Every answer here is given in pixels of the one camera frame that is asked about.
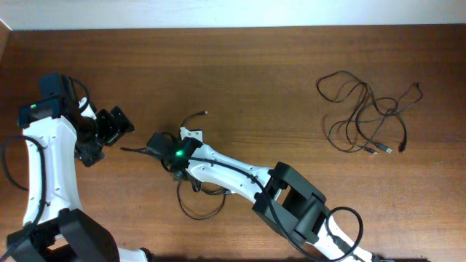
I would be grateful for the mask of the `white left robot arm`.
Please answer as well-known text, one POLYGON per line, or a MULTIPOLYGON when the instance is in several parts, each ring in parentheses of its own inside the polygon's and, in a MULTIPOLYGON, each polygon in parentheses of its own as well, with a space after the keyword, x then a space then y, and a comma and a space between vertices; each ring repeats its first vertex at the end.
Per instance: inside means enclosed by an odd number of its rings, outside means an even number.
POLYGON ((119 107, 97 110, 79 81, 63 74, 39 79, 40 100, 19 109, 19 139, 28 149, 28 204, 21 230, 7 236, 3 261, 152 261, 145 248, 118 247, 82 208, 75 162, 91 167, 134 126, 119 107))

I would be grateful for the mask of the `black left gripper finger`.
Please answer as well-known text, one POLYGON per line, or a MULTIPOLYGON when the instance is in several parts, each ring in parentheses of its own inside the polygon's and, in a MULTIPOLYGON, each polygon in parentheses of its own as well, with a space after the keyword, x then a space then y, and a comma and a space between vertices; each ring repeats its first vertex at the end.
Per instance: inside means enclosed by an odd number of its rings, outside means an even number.
POLYGON ((102 146, 112 146, 119 136, 114 117, 106 110, 97 113, 97 142, 102 146))
POLYGON ((110 113, 112 115, 110 128, 112 135, 124 135, 135 131, 134 125, 119 106, 113 107, 110 113))

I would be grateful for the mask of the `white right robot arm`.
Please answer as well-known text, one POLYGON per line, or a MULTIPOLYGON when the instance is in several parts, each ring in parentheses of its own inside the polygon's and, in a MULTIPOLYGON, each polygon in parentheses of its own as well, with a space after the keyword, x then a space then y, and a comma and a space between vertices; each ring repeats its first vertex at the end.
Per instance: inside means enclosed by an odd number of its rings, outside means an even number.
POLYGON ((178 180, 212 183, 245 197, 253 211, 300 253, 315 247, 327 261, 380 261, 336 224, 325 195, 290 165, 259 167, 218 153, 201 138, 156 133, 146 146, 178 180))

